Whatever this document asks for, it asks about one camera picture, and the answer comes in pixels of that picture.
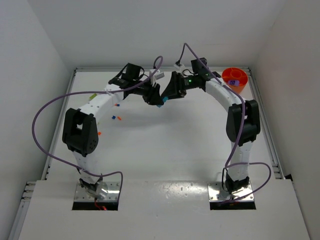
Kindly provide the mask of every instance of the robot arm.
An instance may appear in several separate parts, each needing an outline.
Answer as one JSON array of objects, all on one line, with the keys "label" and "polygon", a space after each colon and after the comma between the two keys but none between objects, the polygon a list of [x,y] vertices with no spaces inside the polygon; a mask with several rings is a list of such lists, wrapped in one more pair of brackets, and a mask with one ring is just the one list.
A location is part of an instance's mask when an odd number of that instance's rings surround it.
[{"label": "robot arm", "polygon": [[[130,89],[140,81],[141,67],[128,63],[125,73],[120,72],[109,81],[109,84],[104,89],[108,94],[99,94],[79,109],[70,108],[66,112],[62,141],[67,144],[68,149],[73,152],[77,164],[83,169],[83,171],[79,172],[80,183],[88,189],[88,192],[95,197],[99,197],[99,182],[102,181],[101,177],[91,176],[85,172],[101,174],[98,163],[93,157],[93,151],[99,141],[97,123],[114,104],[119,103],[129,94],[142,96],[143,100],[149,105],[162,106],[164,98],[169,100],[183,98],[187,94],[187,90],[201,88],[213,96],[228,112],[226,133],[231,141],[231,146],[234,146],[242,116],[240,99],[225,89],[216,79],[212,79],[207,70],[201,67],[197,60],[191,61],[191,64],[194,75],[182,76],[179,72],[172,72],[170,83],[160,96],[160,85],[156,83],[156,80],[164,77],[163,72],[157,72],[151,81]],[[130,90],[110,93],[123,89]],[[257,134],[260,132],[257,102],[255,100],[245,101],[245,107],[246,119],[240,141],[231,158],[231,164],[249,163],[250,149],[253,141],[256,140]],[[234,166],[226,174],[225,185],[230,193],[246,187],[248,183],[248,165]]]},{"label": "robot arm", "polygon": [[62,141],[72,151],[77,165],[83,169],[79,171],[81,185],[97,198],[99,198],[101,190],[99,182],[102,178],[86,173],[101,175],[98,162],[93,157],[99,142],[97,123],[110,108],[129,94],[141,95],[149,105],[164,104],[159,92],[160,85],[156,83],[156,80],[164,77],[164,73],[159,70],[156,73],[150,70],[150,81],[132,90],[121,91],[141,82],[141,69],[140,66],[128,63],[116,77],[109,81],[104,89],[107,94],[98,94],[77,110],[70,108],[65,113]]},{"label": "robot arm", "polygon": [[[162,93],[161,97],[170,99],[183,98],[187,94],[187,90],[200,88],[209,95],[213,96],[228,112],[226,133],[231,141],[231,147],[234,147],[236,138],[240,129],[242,118],[242,102],[241,100],[223,87],[197,60],[191,61],[194,75],[182,76],[178,72],[172,72],[170,83]],[[214,72],[217,78],[221,78],[219,74]],[[238,146],[230,160],[230,164],[248,163],[235,165],[231,167],[226,174],[225,185],[229,193],[236,191],[249,184],[248,165],[250,149],[253,141],[256,140],[257,134],[260,133],[260,117],[259,106],[255,100],[245,100],[244,127]]]}]

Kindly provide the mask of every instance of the white table surface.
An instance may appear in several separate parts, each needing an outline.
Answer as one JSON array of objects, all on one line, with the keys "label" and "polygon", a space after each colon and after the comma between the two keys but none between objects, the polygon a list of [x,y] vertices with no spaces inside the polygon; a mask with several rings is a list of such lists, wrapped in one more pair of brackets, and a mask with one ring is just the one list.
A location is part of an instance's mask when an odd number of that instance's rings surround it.
[{"label": "white table surface", "polygon": [[[77,72],[71,92],[102,90],[115,74]],[[165,78],[158,81],[160,92],[170,77],[171,73],[165,72]],[[249,85],[241,95],[252,99]],[[66,109],[79,108],[89,97],[70,97]],[[113,120],[113,115],[122,120]],[[226,123],[224,108],[199,88],[189,90],[183,99],[168,100],[161,108],[147,105],[141,96],[129,95],[100,121],[98,131],[102,134],[94,154],[102,173],[122,171],[127,180],[212,181],[221,174],[231,151]],[[76,164],[62,142],[62,127],[53,154]],[[271,164],[262,131],[253,144],[250,161]],[[249,174],[252,179],[266,179],[268,170],[265,166],[251,166]],[[52,161],[48,179],[78,177],[74,168]],[[110,179],[118,180],[119,176]]]},{"label": "white table surface", "polygon": [[[114,72],[77,72],[71,92],[101,90]],[[158,82],[161,91],[170,74]],[[249,85],[241,94],[252,99]],[[89,95],[72,96],[67,108],[78,108]],[[111,116],[122,120],[112,120]],[[221,178],[230,153],[227,113],[200,89],[184,99],[149,106],[140,96],[129,96],[100,121],[95,150],[101,171],[122,171],[124,183],[118,211],[72,211],[78,172],[53,160],[48,179],[38,181],[20,240],[307,240],[308,233],[289,180],[271,178],[257,192],[256,210],[210,211],[207,181]],[[62,143],[62,129],[53,154],[76,163]],[[250,161],[271,164],[261,132]],[[265,166],[251,166],[253,188],[268,176]],[[105,178],[120,180],[119,176]],[[177,181],[193,181],[183,194]]]}]

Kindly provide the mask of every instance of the white wall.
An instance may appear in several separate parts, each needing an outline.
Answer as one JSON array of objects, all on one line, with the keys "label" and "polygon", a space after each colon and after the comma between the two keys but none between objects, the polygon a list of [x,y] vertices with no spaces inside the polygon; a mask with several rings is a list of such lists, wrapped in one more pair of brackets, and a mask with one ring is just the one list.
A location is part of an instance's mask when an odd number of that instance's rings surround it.
[{"label": "white wall", "polygon": [[[164,65],[188,42],[211,66],[248,66],[285,0],[28,0],[74,67]],[[184,63],[194,59],[186,51]]]},{"label": "white wall", "polygon": [[254,70],[312,239],[320,236],[319,13],[318,0],[287,1]]},{"label": "white wall", "polygon": [[[9,236],[26,181],[40,179],[46,157],[32,139],[37,110],[66,91],[67,70],[26,0],[0,1],[0,240]],[[38,122],[49,148],[61,103]]]}]

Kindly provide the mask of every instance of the small colored block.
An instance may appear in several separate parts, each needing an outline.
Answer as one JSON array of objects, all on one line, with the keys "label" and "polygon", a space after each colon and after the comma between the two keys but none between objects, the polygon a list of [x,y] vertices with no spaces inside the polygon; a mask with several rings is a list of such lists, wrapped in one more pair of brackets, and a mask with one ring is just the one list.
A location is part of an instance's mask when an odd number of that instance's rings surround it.
[{"label": "small colored block", "polygon": [[89,97],[90,101],[91,101],[92,99],[94,99],[96,96],[97,96],[97,94],[95,93],[95,94],[93,94],[91,97]]},{"label": "small colored block", "polygon": [[164,98],[162,98],[163,104],[165,104],[165,102],[168,100],[169,98],[167,96],[165,96]]},{"label": "small colored block", "polygon": [[229,80],[228,81],[229,85],[236,86],[236,87],[239,87],[239,83],[240,83],[239,80]]}]

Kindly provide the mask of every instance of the orange container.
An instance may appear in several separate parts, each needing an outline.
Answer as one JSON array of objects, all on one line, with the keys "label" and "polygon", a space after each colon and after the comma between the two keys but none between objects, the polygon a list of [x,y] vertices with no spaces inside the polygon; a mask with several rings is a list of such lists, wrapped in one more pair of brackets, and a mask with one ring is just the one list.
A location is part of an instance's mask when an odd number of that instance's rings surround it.
[{"label": "orange container", "polygon": [[237,94],[240,94],[248,82],[248,75],[241,69],[229,67],[222,73],[223,81]]}]

